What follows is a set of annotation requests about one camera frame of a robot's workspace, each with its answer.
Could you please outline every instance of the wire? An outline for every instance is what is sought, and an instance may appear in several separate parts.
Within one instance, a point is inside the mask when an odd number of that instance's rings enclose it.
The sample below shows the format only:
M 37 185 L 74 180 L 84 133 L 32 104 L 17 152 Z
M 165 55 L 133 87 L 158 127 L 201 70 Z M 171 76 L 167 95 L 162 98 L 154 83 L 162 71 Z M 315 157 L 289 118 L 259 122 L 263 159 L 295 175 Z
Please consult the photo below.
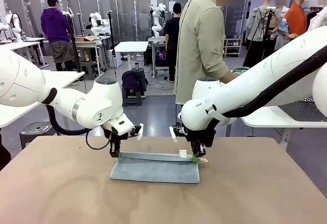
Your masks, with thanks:
M 90 130 L 86 133 L 85 142 L 86 142 L 87 146 L 88 146 L 89 148 L 91 148 L 92 150 L 102 150 L 102 149 L 106 148 L 106 147 L 109 145 L 110 140 L 108 140 L 107 144 L 105 144 L 105 145 L 102 146 L 102 147 L 99 147 L 99 148 L 92 147 L 92 146 L 89 144 L 88 140 L 87 140 L 87 136 L 88 136 L 88 133 L 89 133 L 89 132 L 90 132 Z

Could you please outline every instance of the man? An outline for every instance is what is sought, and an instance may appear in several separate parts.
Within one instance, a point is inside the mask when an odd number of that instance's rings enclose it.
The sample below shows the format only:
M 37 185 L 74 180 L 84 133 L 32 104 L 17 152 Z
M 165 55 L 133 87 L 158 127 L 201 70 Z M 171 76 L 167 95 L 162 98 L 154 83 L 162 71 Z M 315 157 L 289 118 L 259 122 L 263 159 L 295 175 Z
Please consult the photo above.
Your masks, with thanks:
M 58 10 L 58 0 L 48 0 L 48 5 L 41 16 L 42 31 L 49 40 L 57 71 L 62 71 L 63 62 L 66 70 L 72 71 L 73 55 L 67 18 Z
M 179 33 L 179 19 L 182 12 L 180 3 L 175 3 L 173 7 L 174 17 L 167 20 L 163 33 L 166 39 L 166 58 L 169 62 L 169 82 L 175 82 L 175 67 L 177 57 L 177 44 Z
M 288 37 L 294 39 L 307 31 L 307 17 L 301 5 L 309 0 L 294 0 L 292 6 L 285 14 L 290 34 Z
M 224 16 L 216 0 L 190 0 L 180 18 L 174 94 L 176 104 L 192 99 L 199 78 L 228 83 L 236 78 L 223 61 Z

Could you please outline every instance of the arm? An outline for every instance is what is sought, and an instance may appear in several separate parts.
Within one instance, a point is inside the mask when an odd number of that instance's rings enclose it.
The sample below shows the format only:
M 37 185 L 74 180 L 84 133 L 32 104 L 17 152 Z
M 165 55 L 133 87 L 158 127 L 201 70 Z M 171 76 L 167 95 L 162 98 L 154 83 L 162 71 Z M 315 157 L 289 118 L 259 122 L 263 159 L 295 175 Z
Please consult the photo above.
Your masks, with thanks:
M 216 79 L 228 83 L 236 78 L 223 61 L 224 16 L 219 8 L 204 11 L 196 23 L 203 67 Z

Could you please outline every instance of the beige jacket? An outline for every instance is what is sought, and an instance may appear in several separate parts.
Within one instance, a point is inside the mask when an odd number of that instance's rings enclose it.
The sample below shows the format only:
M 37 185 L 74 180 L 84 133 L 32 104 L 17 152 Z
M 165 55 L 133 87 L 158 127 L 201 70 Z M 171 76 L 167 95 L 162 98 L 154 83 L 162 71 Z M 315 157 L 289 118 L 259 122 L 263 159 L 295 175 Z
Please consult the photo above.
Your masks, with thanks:
M 223 61 L 225 39 L 224 15 L 216 0 L 188 2 L 179 21 L 176 64 L 176 104 L 192 99 L 199 78 L 222 78 L 229 71 Z

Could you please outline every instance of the white robot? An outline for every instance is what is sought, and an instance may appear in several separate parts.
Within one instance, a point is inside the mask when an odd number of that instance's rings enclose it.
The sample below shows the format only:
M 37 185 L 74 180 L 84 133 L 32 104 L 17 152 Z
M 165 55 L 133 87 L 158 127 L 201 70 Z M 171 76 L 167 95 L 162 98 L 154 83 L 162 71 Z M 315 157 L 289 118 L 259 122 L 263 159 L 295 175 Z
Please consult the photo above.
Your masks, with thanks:
M 8 10 L 8 13 L 6 15 L 6 24 L 0 23 L 0 29 L 1 30 L 8 30 L 10 27 L 10 24 L 12 25 L 12 32 L 15 34 L 15 37 L 17 38 L 17 42 L 22 42 L 21 38 L 21 26 L 20 26 L 20 19 L 19 16 L 16 13 L 12 13 L 10 10 Z
M 154 8 L 153 6 L 151 6 L 153 13 L 152 16 L 154 18 L 154 26 L 152 27 L 152 31 L 154 33 L 154 37 L 159 37 L 159 31 L 162 30 L 162 26 L 159 23 L 159 18 L 165 18 L 165 10 L 166 10 L 166 6 L 162 3 L 159 4 L 158 7 Z
M 47 86 L 42 71 L 28 60 L 11 51 L 1 51 L 1 55 L 0 104 L 46 104 L 52 125 L 66 135 L 86 131 L 73 133 L 58 127 L 52 107 L 85 128 L 101 126 L 112 156 L 119 155 L 120 140 L 127 139 L 129 131 L 140 129 L 124 114 L 116 81 L 99 78 L 87 95 L 69 88 L 56 89 Z M 226 85 L 198 81 L 193 99 L 181 111 L 183 124 L 174 126 L 174 133 L 186 137 L 198 158 L 205 155 L 204 147 L 212 146 L 217 125 L 232 123 L 263 106 L 292 103 L 313 94 L 317 107 L 327 116 L 326 63 L 327 26 L 291 41 Z
M 110 30 L 108 27 L 106 28 L 106 26 L 109 25 L 109 22 L 102 19 L 100 13 L 91 13 L 90 17 L 92 23 L 91 31 L 93 32 L 94 36 L 100 36 L 100 34 L 105 34 L 105 32 Z

